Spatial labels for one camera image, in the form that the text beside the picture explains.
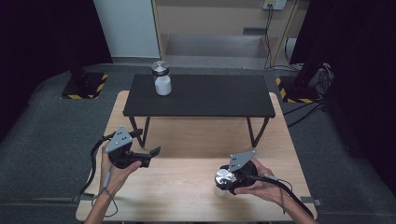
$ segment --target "white wall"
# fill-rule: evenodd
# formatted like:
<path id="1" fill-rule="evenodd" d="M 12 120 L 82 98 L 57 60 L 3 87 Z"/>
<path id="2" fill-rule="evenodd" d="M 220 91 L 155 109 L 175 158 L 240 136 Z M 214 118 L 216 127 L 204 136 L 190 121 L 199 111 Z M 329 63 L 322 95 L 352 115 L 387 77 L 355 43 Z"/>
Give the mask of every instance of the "white wall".
<path id="1" fill-rule="evenodd" d="M 160 57 L 151 0 L 93 2 L 112 57 Z"/>

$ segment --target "yellow and black hazard tape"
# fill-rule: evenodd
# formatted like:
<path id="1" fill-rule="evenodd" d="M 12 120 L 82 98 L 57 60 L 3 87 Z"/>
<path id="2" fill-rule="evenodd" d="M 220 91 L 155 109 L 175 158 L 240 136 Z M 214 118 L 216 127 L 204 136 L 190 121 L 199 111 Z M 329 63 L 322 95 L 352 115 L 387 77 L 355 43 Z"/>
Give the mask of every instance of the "yellow and black hazard tape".
<path id="1" fill-rule="evenodd" d="M 285 87 L 284 87 L 284 85 L 283 85 L 283 83 L 282 83 L 282 80 L 281 80 L 279 77 L 276 78 L 276 85 L 277 85 L 277 87 L 278 87 L 278 89 L 279 89 L 280 96 L 281 96 L 283 102 L 286 102 L 286 103 L 305 103 L 305 104 L 311 104 L 311 103 L 314 103 L 314 102 L 317 101 L 317 100 L 305 99 L 305 98 L 290 98 L 290 97 L 288 96 L 288 93 L 286 92 L 286 89 L 285 89 Z"/>
<path id="2" fill-rule="evenodd" d="M 102 91 L 103 87 L 105 86 L 105 82 L 107 81 L 107 78 L 108 75 L 103 74 L 99 86 L 94 94 L 67 94 L 67 95 L 62 95 L 61 99 L 71 99 L 71 100 L 96 99 L 99 96 L 100 92 Z"/>

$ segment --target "forearm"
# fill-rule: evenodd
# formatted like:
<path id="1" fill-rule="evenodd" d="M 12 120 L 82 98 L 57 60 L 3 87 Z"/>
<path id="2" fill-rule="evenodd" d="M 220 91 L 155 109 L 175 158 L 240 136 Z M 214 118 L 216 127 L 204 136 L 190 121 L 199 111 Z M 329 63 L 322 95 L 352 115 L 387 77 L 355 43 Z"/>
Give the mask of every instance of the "forearm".
<path id="1" fill-rule="evenodd" d="M 111 198 L 107 192 L 103 191 L 102 194 L 96 199 L 95 204 L 88 214 L 85 224 L 102 223 L 106 214 L 107 208 L 111 203 Z"/>
<path id="2" fill-rule="evenodd" d="M 298 205 L 292 198 L 286 196 L 286 194 L 284 196 L 284 209 L 296 224 L 317 224 L 317 222 L 311 216 L 309 216 L 305 212 L 305 210 L 300 205 Z"/>

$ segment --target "black table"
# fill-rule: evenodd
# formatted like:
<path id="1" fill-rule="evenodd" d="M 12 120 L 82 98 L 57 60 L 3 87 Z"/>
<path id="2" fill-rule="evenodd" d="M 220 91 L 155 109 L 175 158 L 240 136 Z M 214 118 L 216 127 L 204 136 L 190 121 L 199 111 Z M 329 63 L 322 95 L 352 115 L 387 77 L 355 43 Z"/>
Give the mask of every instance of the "black table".
<path id="1" fill-rule="evenodd" d="M 247 118 L 251 144 L 257 146 L 269 118 L 276 113 L 263 75 L 172 75 L 172 91 L 157 94 L 152 75 L 134 75 L 124 110 L 134 129 L 134 117 L 147 117 L 141 147 L 146 143 L 150 117 Z M 254 137 L 250 118 L 264 118 Z"/>

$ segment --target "black curtain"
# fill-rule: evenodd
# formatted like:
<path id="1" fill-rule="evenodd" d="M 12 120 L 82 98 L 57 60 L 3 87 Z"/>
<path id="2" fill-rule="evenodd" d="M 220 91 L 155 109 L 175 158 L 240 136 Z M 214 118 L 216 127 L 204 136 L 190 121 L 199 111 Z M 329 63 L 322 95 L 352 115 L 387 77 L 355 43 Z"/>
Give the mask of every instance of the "black curtain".
<path id="1" fill-rule="evenodd" d="M 0 1 L 0 32 L 0 139 L 43 80 L 112 63 L 92 0 Z"/>
<path id="2" fill-rule="evenodd" d="M 332 7 L 317 10 L 323 1 L 311 1 L 291 58 L 304 66 L 331 65 L 334 81 L 326 102 L 346 149 L 368 158 L 396 194 L 396 4 L 327 2 Z M 314 47 L 303 48 L 306 43 Z"/>

